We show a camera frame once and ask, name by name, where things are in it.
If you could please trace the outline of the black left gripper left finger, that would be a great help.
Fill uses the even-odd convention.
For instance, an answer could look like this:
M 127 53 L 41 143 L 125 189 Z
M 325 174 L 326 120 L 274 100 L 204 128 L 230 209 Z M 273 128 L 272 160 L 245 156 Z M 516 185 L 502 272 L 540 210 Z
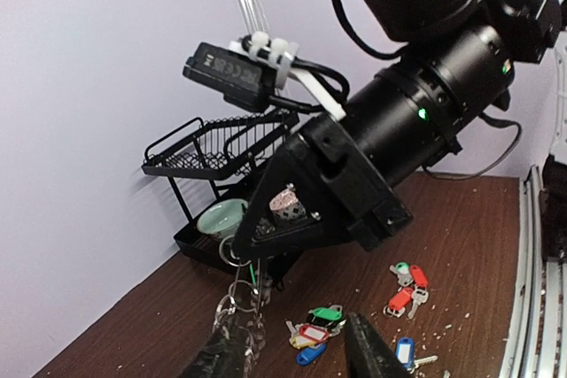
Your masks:
M 226 315 L 214 325 L 209 339 L 178 377 L 250 377 L 265 345 L 262 316 L 242 312 Z

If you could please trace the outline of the metal disc with key rings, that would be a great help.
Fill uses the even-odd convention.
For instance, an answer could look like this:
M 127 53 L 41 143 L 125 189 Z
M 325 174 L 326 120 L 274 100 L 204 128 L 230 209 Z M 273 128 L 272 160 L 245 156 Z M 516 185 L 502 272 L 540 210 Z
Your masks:
M 229 320 L 236 320 L 237 325 L 245 333 L 245 352 L 258 357 L 266 345 L 265 321 L 262 308 L 268 303 L 268 260 L 257 258 L 244 260 L 232 250 L 235 237 L 224 237 L 218 252 L 221 260 L 228 266 L 236 268 L 235 278 L 229 285 L 227 293 L 221 298 L 214 313 L 213 331 L 226 328 Z M 252 262 L 258 275 L 259 294 L 252 293 L 252 284 L 248 270 Z

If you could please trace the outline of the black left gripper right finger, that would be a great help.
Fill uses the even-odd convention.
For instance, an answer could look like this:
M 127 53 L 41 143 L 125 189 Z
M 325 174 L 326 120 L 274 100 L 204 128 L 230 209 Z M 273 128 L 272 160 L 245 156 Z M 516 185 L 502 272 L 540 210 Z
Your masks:
M 374 326 L 360 313 L 346 317 L 345 355 L 347 375 L 353 378 L 410 378 L 411 373 Z

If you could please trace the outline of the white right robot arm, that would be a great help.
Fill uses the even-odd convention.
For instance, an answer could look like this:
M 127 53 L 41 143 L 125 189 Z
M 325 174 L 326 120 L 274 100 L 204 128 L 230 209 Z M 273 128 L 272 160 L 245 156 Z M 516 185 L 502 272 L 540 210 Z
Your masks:
M 509 106 L 517 62 L 538 64 L 566 24 L 566 0 L 363 0 L 401 43 L 338 113 L 274 153 L 232 247 L 267 258 L 351 241 L 374 250 L 411 220 L 395 187 L 460 152 L 458 134 Z

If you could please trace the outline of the mixed colour key tag bunch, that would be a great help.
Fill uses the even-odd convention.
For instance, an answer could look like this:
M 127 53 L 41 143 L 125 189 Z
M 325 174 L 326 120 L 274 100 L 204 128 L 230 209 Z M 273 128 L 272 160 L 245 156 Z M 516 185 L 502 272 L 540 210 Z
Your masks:
M 313 364 L 327 349 L 330 339 L 338 336 L 346 325 L 342 305 L 319 306 L 308 311 L 306 320 L 285 322 L 290 337 L 289 345 L 298 351 L 296 363 L 299 366 Z

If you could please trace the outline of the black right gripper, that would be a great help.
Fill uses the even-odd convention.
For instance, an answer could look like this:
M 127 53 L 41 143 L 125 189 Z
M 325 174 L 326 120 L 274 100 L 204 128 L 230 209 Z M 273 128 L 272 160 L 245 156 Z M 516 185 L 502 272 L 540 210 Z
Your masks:
M 270 201 L 292 185 L 307 216 L 265 235 L 257 225 Z M 242 259 L 266 258 L 356 241 L 374 250 L 413 219 L 392 187 L 326 114 L 312 118 L 274 153 L 233 242 Z

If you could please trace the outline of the green key tag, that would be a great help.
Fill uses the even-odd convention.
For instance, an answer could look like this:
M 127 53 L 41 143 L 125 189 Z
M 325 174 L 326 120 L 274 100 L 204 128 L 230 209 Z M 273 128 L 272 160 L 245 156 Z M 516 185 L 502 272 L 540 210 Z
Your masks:
M 258 295 L 259 294 L 258 275 L 256 273 L 256 270 L 252 262 L 249 263 L 248 270 L 250 274 L 250 282 L 252 284 L 252 293 L 254 295 Z

